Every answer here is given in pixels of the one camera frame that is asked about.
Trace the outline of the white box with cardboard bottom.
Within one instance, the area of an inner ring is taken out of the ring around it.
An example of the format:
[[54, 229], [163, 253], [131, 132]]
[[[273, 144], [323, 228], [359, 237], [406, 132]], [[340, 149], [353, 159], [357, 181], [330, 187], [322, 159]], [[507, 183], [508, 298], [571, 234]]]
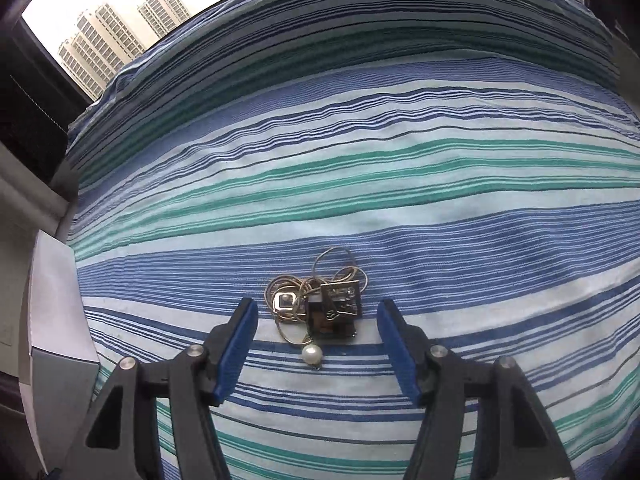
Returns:
[[91, 403], [99, 359], [73, 249], [40, 231], [26, 288], [20, 393], [41, 466], [60, 468]]

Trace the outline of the blue green striped bed sheet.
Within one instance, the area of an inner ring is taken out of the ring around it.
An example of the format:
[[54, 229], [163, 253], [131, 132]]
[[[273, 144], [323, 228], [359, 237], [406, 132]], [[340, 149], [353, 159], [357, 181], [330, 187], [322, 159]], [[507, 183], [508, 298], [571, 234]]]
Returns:
[[422, 418], [390, 298], [467, 359], [513, 356], [579, 479], [636, 458], [639, 117], [575, 0], [224, 0], [70, 128], [70, 228], [108, 375], [202, 340], [280, 275], [356, 264], [355, 336], [260, 310], [213, 420], [235, 479], [398, 479]]

